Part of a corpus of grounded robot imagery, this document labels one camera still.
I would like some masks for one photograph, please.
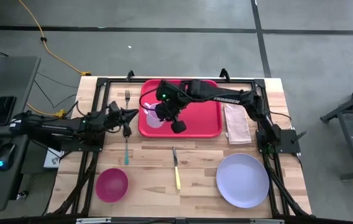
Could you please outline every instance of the yellow-handled knife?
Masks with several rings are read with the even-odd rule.
[[[175,147],[172,147],[172,154],[174,155],[176,189],[181,190],[181,181],[179,179],[179,172],[178,172],[178,158],[177,158],[177,152],[175,150]]]

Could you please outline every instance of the red tray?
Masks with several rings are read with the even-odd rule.
[[[179,85],[181,80],[168,80],[171,83]],[[217,86],[214,81],[206,82]],[[142,85],[141,95],[149,90],[158,87],[160,80],[149,80]],[[142,104],[150,105],[159,103],[156,99],[156,92],[153,91],[142,98]],[[152,128],[146,122],[146,114],[142,107],[139,108],[139,132],[150,138],[213,138],[222,131],[222,113],[220,102],[207,101],[205,103],[190,103],[180,115],[179,120],[184,121],[186,130],[175,134],[171,130],[172,122],[164,122],[159,128]]]

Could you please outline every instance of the desk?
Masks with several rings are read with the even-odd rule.
[[[77,100],[83,113],[91,111],[97,77],[82,77]],[[273,112],[288,114],[281,79],[265,79],[270,109]],[[125,107],[124,90],[131,93],[129,108],[138,108],[141,83],[114,83],[110,87],[109,102],[116,101]],[[245,84],[219,84],[220,87],[236,90],[250,90]],[[206,217],[206,218],[270,218],[269,199],[251,209],[236,208],[227,203],[216,187],[216,169],[223,158],[243,152],[263,161],[257,152],[255,130],[257,123],[248,120],[252,144],[229,145],[223,131],[211,139],[154,139],[145,138],[138,131],[138,117],[131,122],[132,136],[129,138],[130,165],[124,166],[124,138],[122,132],[106,134],[103,151],[99,153],[96,179],[104,170],[118,167],[129,178],[129,190],[124,198],[115,204],[100,201],[92,194],[89,215],[92,217]],[[290,120],[280,115],[272,115],[274,123],[281,128],[289,128]],[[176,147],[179,160],[181,190],[175,187],[172,146]],[[60,164],[56,183],[50,199],[49,212],[56,210],[74,188],[81,161],[80,152],[73,152]],[[289,154],[280,154],[285,186],[303,210],[310,213],[308,196],[300,164]],[[86,189],[81,191],[80,206]],[[275,191],[278,209],[281,211],[280,193]]]
[[[0,57],[0,96],[16,96],[13,116],[23,112],[39,64],[40,59],[37,57]],[[0,126],[1,145],[9,142],[10,135],[8,126]],[[8,171],[0,171],[0,211],[18,193],[22,180],[21,164],[28,145],[27,136],[14,137],[12,143],[17,145],[14,165]]]

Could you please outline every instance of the gray floor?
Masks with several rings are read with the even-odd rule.
[[[33,25],[17,1],[0,0],[0,24]],[[255,28],[249,0],[48,0],[24,1],[47,26]],[[353,0],[257,0],[264,29],[353,30]],[[156,32],[46,32],[50,48],[80,70],[94,75],[217,76],[225,67],[234,77],[264,77],[255,34]],[[0,31],[0,51],[38,55],[40,73],[69,85],[80,76],[49,56],[34,31]],[[353,91],[353,35],[265,35],[272,77],[282,79],[293,125],[307,131],[301,140],[302,162],[313,214],[353,220],[353,172],[339,124],[319,117],[348,99]],[[37,76],[58,103],[75,94]],[[35,86],[30,103],[56,112]],[[34,175],[31,195],[10,203],[0,218],[40,215],[47,204],[54,173]]]

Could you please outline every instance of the computer mouse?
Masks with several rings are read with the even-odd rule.
[[[6,143],[0,147],[0,171],[7,171],[12,167],[15,153],[15,144]]]

